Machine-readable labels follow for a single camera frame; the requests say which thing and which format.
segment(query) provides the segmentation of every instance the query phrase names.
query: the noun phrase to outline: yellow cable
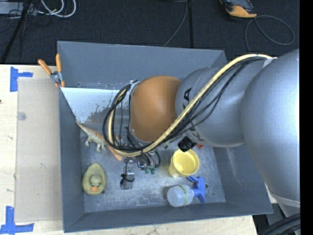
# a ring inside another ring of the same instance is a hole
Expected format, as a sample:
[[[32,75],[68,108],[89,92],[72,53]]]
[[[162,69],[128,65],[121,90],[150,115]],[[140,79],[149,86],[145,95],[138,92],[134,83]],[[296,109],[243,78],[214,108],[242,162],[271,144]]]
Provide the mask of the yellow cable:
[[[167,136],[171,134],[171,132],[177,127],[177,125],[183,120],[183,118],[186,116],[186,114],[192,109],[192,107],[197,103],[197,101],[203,96],[203,94],[214,84],[215,81],[217,81],[229,68],[234,66],[236,63],[239,63],[243,61],[244,59],[248,59],[251,57],[263,57],[266,59],[271,59],[271,56],[263,55],[263,54],[247,54],[240,57],[235,58],[234,60],[230,61],[228,64],[226,64],[223,68],[221,68],[204,86],[203,88],[197,93],[197,95],[189,102],[189,104],[186,106],[186,108],[181,112],[181,114],[176,118],[176,120],[173,122],[173,124],[153,143],[151,143],[148,147],[144,148],[142,150],[143,153],[149,152],[156,148],[164,139],[166,139]],[[111,130],[112,127],[112,119],[113,119],[114,111],[111,112],[110,118],[109,118],[109,125],[108,129]],[[109,131],[109,141],[113,143],[113,137],[111,134],[111,131]],[[124,152],[121,150],[114,149],[114,151],[125,157],[135,157],[139,156],[141,154],[141,151],[136,152]]]

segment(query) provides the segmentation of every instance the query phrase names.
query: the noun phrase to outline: gray tray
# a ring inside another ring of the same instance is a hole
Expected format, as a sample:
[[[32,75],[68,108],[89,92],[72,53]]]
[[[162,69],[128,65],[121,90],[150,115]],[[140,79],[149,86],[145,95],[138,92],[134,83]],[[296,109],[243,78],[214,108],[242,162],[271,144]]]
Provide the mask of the gray tray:
[[[121,190],[125,164],[109,151],[97,153],[93,143],[86,147],[87,136],[75,123],[79,118],[101,132],[110,98],[123,85],[160,74],[183,79],[215,62],[226,63],[223,51],[58,42],[58,53],[67,84],[65,90],[59,90],[65,232],[272,213],[264,181],[245,145],[196,147],[201,165],[195,176],[202,176],[207,183],[206,203],[194,199],[191,205],[173,208],[166,200],[168,187],[182,182],[192,186],[186,178],[175,179],[168,173],[175,142],[167,149],[159,148],[163,163],[154,175],[134,165],[133,188]],[[100,91],[101,100],[90,96],[90,89]],[[86,195],[81,186],[83,173],[93,162],[102,164],[108,178],[105,193],[98,196]]]

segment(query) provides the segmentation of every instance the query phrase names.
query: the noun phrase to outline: blue tape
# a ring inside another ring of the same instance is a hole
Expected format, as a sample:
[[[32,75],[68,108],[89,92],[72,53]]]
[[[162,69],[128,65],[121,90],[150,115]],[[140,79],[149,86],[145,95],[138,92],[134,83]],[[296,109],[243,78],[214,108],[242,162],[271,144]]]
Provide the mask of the blue tape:
[[[11,67],[10,92],[16,92],[18,90],[19,77],[33,77],[33,73],[32,72],[19,73],[18,69]]]
[[[1,225],[0,234],[14,235],[15,233],[27,233],[34,230],[34,223],[29,225],[15,225],[13,207],[7,206],[5,210],[5,225]]]

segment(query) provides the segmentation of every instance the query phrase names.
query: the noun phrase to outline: wooden table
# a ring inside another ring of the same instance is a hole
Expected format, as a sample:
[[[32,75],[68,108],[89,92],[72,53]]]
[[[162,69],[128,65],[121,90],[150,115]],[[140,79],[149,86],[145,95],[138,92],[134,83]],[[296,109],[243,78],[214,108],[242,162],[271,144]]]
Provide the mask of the wooden table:
[[[5,223],[5,207],[14,207],[17,147],[18,92],[10,92],[10,68],[0,65],[0,225]],[[19,72],[30,71],[34,77],[48,77],[40,66],[14,65]],[[33,235],[60,235],[62,220],[33,220]],[[252,216],[208,219],[160,225],[77,232],[78,235],[257,235]]]

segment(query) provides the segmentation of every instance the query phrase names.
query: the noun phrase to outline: orange handle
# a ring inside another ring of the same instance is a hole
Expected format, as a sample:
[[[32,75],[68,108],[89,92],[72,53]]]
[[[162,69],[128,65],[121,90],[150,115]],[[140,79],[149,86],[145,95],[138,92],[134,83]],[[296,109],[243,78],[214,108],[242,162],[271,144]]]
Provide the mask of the orange handle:
[[[62,65],[61,65],[61,60],[60,60],[59,54],[56,54],[56,56],[55,56],[55,63],[57,65],[58,72],[61,72],[62,71]]]
[[[48,75],[51,75],[51,74],[52,74],[51,69],[50,69],[50,68],[48,67],[48,65],[44,62],[44,60],[38,59],[38,64],[45,70],[45,72],[46,72]]]

